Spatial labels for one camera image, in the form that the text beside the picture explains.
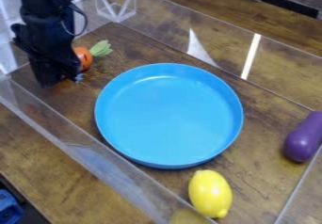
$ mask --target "green leaves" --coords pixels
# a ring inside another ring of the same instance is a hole
[[[97,42],[89,49],[89,52],[96,57],[109,55],[113,50],[110,49],[110,43],[108,43],[108,40],[101,40]]]

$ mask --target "purple eggplant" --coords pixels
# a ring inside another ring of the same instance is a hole
[[[284,155],[295,162],[307,161],[322,142],[322,111],[312,111],[294,129],[284,143]]]

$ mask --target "blue plate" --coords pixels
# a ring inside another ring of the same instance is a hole
[[[153,168],[188,168],[209,160],[235,140],[244,118],[225,82],[175,63],[120,74],[97,96],[94,114],[113,148]]]

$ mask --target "blue plastic plate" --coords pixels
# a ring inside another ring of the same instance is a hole
[[[120,74],[97,96],[94,115],[113,148],[153,168],[188,168],[209,160],[243,125],[241,104],[225,82],[175,63]]]

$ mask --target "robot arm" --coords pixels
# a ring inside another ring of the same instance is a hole
[[[61,78],[81,80],[80,61],[74,55],[74,10],[72,0],[21,0],[24,24],[13,24],[13,42],[29,56],[32,71],[41,87]]]

